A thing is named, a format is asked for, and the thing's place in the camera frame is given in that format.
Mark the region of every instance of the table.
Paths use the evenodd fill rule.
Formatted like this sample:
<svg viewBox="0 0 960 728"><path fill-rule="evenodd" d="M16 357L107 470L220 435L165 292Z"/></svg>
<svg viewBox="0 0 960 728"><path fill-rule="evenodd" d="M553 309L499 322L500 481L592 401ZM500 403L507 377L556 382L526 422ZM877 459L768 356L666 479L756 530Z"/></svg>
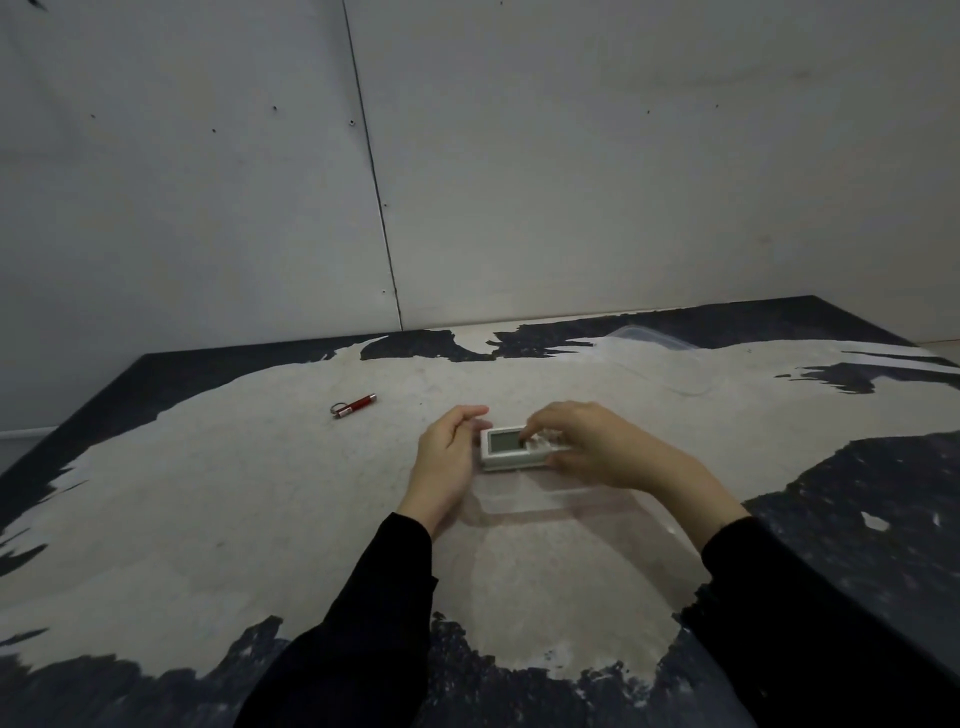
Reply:
<svg viewBox="0 0 960 728"><path fill-rule="evenodd" d="M624 326L696 347L708 390L598 355ZM801 297L141 357L0 478L4 724L230 725L396 506L422 428L457 400L511 425L557 398L693 451L960 671L960 367ZM706 572L617 498L465 505L434 549L418 725L752 724L679 616Z"/></svg>

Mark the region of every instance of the beige surface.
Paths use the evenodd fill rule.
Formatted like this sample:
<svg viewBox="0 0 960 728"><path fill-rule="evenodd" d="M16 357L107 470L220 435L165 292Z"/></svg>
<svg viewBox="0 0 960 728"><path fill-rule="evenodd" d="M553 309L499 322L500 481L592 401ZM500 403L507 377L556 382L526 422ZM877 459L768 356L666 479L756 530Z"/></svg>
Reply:
<svg viewBox="0 0 960 728"><path fill-rule="evenodd" d="M454 364L361 361L361 349L240 377L89 449L57 482L61 492L4 534L29 527L12 541L18 552L49 544L0 581L0 636L49 631L4 649L35 667L114 653L151 674L204 673L270 614L297 635L323 616L398 502L420 431L457 401L489 404L498 425L550 400L601 401L690 449L744 499L783 488L852 438L960 427L960 392L945 385L882 379L875 395L852 396L775 378L801 362L842 361L844 350L904 351L896 347L701 352L712 385L700 397L594 350ZM636 356L642 364L659 353ZM369 391L376 405L330 419L331 403ZM629 495L503 518L471 501L436 543L434 572L434 608L500 665L569 676L622 660L647 678L676 635L671 614L707 578L675 524Z"/></svg>

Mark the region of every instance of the white remote control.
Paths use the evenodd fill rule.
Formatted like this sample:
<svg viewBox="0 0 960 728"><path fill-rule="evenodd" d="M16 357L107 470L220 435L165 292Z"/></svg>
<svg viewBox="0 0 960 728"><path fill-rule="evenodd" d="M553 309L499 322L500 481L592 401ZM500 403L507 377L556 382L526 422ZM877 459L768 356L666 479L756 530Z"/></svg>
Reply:
<svg viewBox="0 0 960 728"><path fill-rule="evenodd" d="M520 442L523 427L493 427L480 433L480 464L490 473L516 468L538 468L551 452L569 449L559 432L545 430Z"/></svg>

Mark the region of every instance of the black shirt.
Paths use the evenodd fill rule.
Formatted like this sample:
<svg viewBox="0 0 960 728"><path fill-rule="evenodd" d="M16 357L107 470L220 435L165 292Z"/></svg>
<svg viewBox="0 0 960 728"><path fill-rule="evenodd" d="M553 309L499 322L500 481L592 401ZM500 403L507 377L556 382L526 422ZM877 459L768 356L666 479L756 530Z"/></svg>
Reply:
<svg viewBox="0 0 960 728"><path fill-rule="evenodd" d="M432 543L391 514L323 623L293 640L236 726L409 726L426 692ZM704 547L713 580L684 622L761 725L955 720L960 687L753 518Z"/></svg>

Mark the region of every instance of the wall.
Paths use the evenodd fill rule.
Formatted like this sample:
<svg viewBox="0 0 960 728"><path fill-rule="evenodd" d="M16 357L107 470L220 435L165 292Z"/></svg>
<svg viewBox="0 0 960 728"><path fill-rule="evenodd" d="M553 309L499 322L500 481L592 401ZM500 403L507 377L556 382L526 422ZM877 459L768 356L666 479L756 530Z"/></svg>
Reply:
<svg viewBox="0 0 960 728"><path fill-rule="evenodd" d="M960 334L960 6L348 0L408 328L816 293Z"/></svg>
<svg viewBox="0 0 960 728"><path fill-rule="evenodd" d="M339 2L44 2L0 0L0 430L143 352L399 327Z"/></svg>

